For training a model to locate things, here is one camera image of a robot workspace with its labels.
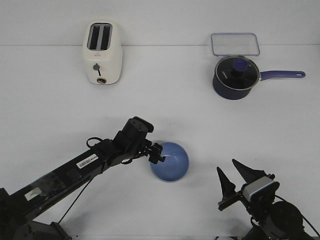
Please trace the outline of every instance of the saucepan handle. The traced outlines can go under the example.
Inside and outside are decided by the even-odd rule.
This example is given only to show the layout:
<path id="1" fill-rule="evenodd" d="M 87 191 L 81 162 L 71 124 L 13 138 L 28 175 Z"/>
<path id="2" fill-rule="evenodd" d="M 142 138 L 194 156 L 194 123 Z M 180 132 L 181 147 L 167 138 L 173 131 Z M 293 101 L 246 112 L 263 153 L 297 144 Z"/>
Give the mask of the saucepan handle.
<path id="1" fill-rule="evenodd" d="M 304 78 L 306 73 L 304 71 L 262 71 L 261 80 L 271 78 Z"/>

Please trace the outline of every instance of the white label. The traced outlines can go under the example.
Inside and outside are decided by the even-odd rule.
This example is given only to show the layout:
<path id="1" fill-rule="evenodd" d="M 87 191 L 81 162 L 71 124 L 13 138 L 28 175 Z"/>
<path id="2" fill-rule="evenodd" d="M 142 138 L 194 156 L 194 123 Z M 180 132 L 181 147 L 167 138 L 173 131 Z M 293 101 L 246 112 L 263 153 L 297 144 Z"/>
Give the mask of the white label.
<path id="1" fill-rule="evenodd" d="M 98 156 L 95 154 L 92 154 L 91 156 L 88 156 L 86 159 L 78 162 L 76 165 L 78 166 L 78 168 L 82 169 L 97 159 L 98 159 Z"/>
<path id="2" fill-rule="evenodd" d="M 27 201 L 30 201 L 31 199 L 35 198 L 38 195 L 41 195 L 42 191 L 39 187 L 36 187 L 32 189 L 30 192 L 26 193 L 24 196 Z"/>

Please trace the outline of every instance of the blue bowl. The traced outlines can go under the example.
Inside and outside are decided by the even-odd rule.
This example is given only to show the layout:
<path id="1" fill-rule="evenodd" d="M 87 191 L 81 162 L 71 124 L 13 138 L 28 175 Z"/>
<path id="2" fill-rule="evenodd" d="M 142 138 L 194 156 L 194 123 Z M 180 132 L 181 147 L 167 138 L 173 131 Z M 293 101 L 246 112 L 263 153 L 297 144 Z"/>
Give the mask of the blue bowl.
<path id="1" fill-rule="evenodd" d="M 150 162 L 152 172 L 166 182 L 180 180 L 189 168 L 187 152 L 174 142 L 164 142 L 161 145 L 163 147 L 161 155 L 165 156 L 165 161 L 159 161 L 157 164 Z"/>

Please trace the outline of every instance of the saucepan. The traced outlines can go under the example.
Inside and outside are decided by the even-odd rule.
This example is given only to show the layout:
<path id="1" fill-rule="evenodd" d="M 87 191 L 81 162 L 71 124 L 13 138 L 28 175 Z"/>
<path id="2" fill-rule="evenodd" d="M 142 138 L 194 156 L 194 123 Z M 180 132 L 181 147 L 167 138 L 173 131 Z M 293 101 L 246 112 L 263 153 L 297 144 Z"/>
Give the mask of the saucepan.
<path id="1" fill-rule="evenodd" d="M 242 99 L 259 82 L 271 78 L 304 78 L 303 71 L 273 70 L 260 72 L 250 59 L 230 55 L 221 59 L 214 70 L 213 88 L 223 98 Z"/>

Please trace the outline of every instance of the black cable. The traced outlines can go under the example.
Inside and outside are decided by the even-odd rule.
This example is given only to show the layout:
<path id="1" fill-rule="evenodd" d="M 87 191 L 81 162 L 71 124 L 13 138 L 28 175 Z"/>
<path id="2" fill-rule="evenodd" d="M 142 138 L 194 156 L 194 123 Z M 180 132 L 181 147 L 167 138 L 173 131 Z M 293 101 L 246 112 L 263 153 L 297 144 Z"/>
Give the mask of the black cable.
<path id="1" fill-rule="evenodd" d="M 58 224 L 61 223 L 62 219 L 64 219 L 64 217 L 67 215 L 67 213 L 69 212 L 69 210 L 72 208 L 72 206 L 75 204 L 75 202 L 78 200 L 78 198 L 80 197 L 80 195 L 84 192 L 84 190 L 86 189 L 86 187 L 89 185 L 89 183 L 91 183 L 91 181 L 93 180 L 93 178 L 88 181 L 88 183 L 84 186 L 84 188 L 81 190 L 81 192 L 78 194 L 78 196 L 75 198 L 75 200 L 73 201 L 73 203 L 70 205 L 70 207 L 68 208 L 68 210 L 65 212 L 65 214 L 62 216 L 62 218 L 60 219 L 60 221 L 58 222 Z"/>
<path id="2" fill-rule="evenodd" d="M 278 196 L 278 195 L 275 195 L 276 198 L 284 201 L 284 202 L 287 202 L 286 200 L 284 200 L 282 197 Z M 309 224 L 309 226 L 313 229 L 313 231 L 318 235 L 318 237 L 320 238 L 320 234 L 317 232 L 317 230 L 315 229 L 314 226 L 312 226 L 312 224 L 305 218 L 305 216 L 302 215 L 302 218 L 306 221 L 307 224 Z"/>

